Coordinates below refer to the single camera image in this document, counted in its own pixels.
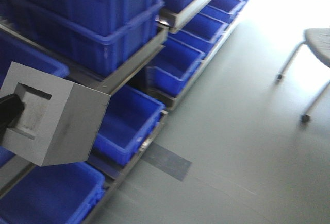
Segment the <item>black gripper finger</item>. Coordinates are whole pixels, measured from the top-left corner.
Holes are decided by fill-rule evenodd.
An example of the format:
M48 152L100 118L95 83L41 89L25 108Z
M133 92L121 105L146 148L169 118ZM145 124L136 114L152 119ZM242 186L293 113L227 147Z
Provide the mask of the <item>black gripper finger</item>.
M24 104L18 94L1 97L1 141L6 130L14 127L23 111Z

